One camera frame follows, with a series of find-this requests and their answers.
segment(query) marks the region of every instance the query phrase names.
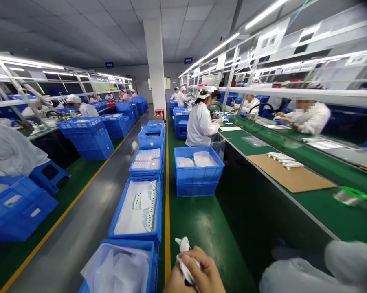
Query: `yellow floor line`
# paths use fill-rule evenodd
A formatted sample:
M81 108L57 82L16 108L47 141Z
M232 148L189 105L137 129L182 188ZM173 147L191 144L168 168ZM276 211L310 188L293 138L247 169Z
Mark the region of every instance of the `yellow floor line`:
M99 172L103 169L103 167L107 164L107 162L111 159L111 157L115 154L115 152L118 150L118 148L122 145L122 143L126 140L126 138L130 135L132 130L135 128L138 122L140 122L140 119L136 122L136 124L133 126L133 128L129 131L127 136L123 139L123 141L120 142L120 144L117 146L117 148L113 151L113 153L110 155L110 157L103 163L103 165L99 168L99 170L95 173L95 175L89 180L89 182L86 184L86 186L80 191L80 193L76 196L76 198L72 201L72 203L69 205L69 207L65 210L65 212L59 217L57 222L53 225L53 227L48 231L48 233L45 235L45 237L38 243L38 245L34 248L34 250L29 254L29 256L24 260L24 262L18 267L18 269L15 271L15 273L12 275L12 277L7 281L7 283L1 288L0 293L5 293L9 287L15 282L15 280L19 277L21 272L25 269L25 267L29 264L29 262L33 259L33 257L37 254L38 250L42 247L42 245L48 240L49 236L54 232L54 230L57 228L57 226L61 223L61 221L65 218L65 216L69 213L71 208L75 205L75 203L79 200L79 198L83 195L84 191L88 188L88 186L94 181L95 177L99 174Z
M169 174L169 161L168 161L168 117L167 129L166 129L166 220L165 220L165 253L164 253L164 284L166 285L167 280L171 273L171 242L170 242L170 174Z

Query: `solder wire spool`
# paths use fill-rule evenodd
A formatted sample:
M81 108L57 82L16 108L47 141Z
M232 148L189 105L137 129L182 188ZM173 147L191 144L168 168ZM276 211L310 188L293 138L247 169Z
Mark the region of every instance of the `solder wire spool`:
M367 200L367 195L351 187L340 186L340 191L334 198L347 206L355 206L361 200Z

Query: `blue sign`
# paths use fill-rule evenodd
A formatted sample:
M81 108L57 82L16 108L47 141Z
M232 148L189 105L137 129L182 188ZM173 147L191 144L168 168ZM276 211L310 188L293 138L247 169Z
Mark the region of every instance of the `blue sign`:
M193 57L192 58L185 58L185 65L186 64L192 64L193 63Z
M105 62L105 64L106 64L107 69L114 68L114 63L113 62Z

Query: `cable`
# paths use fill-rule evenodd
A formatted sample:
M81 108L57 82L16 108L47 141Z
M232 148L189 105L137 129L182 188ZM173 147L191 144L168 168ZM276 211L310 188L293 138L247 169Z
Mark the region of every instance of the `cable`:
M308 0L305 0L304 4L302 7L300 7L299 11L297 12L296 16L293 18L292 22L288 25L288 27L286 28L286 30L288 30L288 28L290 28L290 26L294 23L294 21L296 20L296 18L299 16L300 12L303 10L304 6L307 4Z

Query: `green floor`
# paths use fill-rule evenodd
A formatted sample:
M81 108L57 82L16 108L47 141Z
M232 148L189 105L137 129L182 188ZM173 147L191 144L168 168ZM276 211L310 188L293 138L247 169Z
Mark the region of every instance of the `green floor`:
M116 148L121 141L122 140L113 140L114 148ZM66 169L72 177L65 183L60 191L54 195L59 205L48 215L30 238L20 243L0 243L0 289L57 222L59 217L81 192L84 186L86 186L103 163L104 161L84 161L79 158Z
M171 267L179 253L174 239L186 236L191 247L201 247L215 260L227 292L257 292L216 196L176 196L174 148L184 147L185 141L176 140L174 121L170 117L168 123ZM164 241L160 254L158 292L162 292L164 284Z

